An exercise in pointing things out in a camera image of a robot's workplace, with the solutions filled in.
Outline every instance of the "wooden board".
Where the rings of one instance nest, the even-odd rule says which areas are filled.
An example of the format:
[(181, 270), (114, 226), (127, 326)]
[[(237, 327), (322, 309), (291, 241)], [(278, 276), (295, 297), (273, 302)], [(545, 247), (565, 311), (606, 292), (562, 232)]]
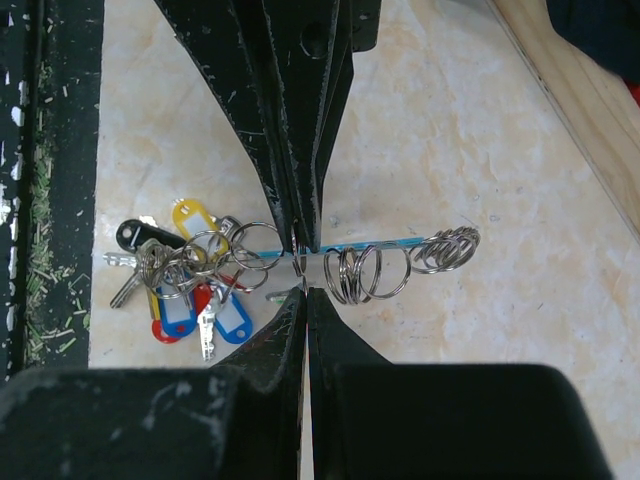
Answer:
[(507, 33), (640, 240), (640, 108), (622, 80), (555, 33), (544, 0), (495, 0)]

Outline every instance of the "blue pen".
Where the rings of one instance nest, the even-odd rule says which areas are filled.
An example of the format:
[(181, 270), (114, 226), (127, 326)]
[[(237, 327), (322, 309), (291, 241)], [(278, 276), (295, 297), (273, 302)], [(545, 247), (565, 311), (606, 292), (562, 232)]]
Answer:
[[(356, 250), (364, 250), (369, 245), (379, 245), (382, 250), (389, 250), (394, 248), (393, 245), (389, 245), (388, 242), (397, 243), (403, 248), (411, 249), (417, 245), (420, 245), (424, 241), (424, 237), (411, 237), (411, 238), (400, 238), (397, 240), (387, 240), (384, 242), (356, 242), (356, 243), (340, 243), (336, 245), (327, 245), (324, 247), (320, 247), (320, 251), (318, 254), (327, 253), (330, 249), (335, 248), (336, 250), (343, 250), (347, 247), (352, 247)], [(280, 256), (279, 250), (268, 250), (266, 252), (259, 252), (258, 255), (261, 258), (276, 258)], [(306, 255), (313, 255), (308, 249)], [(292, 257), (291, 253), (285, 253), (285, 256)]]

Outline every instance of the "wooden plank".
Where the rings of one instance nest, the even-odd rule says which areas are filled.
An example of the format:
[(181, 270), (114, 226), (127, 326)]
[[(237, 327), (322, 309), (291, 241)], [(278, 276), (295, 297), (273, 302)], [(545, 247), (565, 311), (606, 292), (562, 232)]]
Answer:
[(629, 90), (555, 33), (544, 0), (494, 0), (494, 11), (640, 241), (640, 108)]

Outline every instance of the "beige marble surface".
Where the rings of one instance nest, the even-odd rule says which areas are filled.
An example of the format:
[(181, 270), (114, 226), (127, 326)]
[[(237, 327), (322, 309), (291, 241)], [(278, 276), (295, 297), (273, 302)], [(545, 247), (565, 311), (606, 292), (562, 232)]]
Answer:
[[(106, 0), (90, 362), (202, 366), (196, 336), (150, 335), (106, 267), (123, 220), (171, 201), (269, 221), (255, 171), (151, 0)], [(477, 225), (463, 269), (339, 312), (396, 362), (540, 362), (578, 389), (620, 478), (640, 476), (640, 248), (482, 1), (383, 3), (325, 186), (323, 243)], [(281, 273), (279, 282), (293, 282)], [(275, 307), (243, 298), (257, 325)], [(217, 340), (217, 359), (231, 349)], [(310, 463), (305, 431), (305, 475)]]

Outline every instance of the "red object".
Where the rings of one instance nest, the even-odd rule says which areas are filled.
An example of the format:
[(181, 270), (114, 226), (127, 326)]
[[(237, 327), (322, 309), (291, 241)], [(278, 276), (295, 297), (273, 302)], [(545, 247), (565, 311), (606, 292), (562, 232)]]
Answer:
[[(193, 300), (196, 308), (196, 315), (200, 315), (205, 307), (211, 301), (211, 296), (213, 292), (211, 292), (211, 287), (209, 285), (198, 285), (196, 289), (193, 291)], [(162, 342), (166, 345), (171, 345), (172, 343), (176, 343), (182, 337), (170, 337), (164, 330), (162, 329), (162, 322), (159, 318), (154, 318), (151, 322), (151, 333), (156, 340)]]
[(635, 99), (636, 103), (640, 107), (640, 85), (635, 85), (631, 82), (625, 82), (629, 90), (631, 91), (631, 96)]

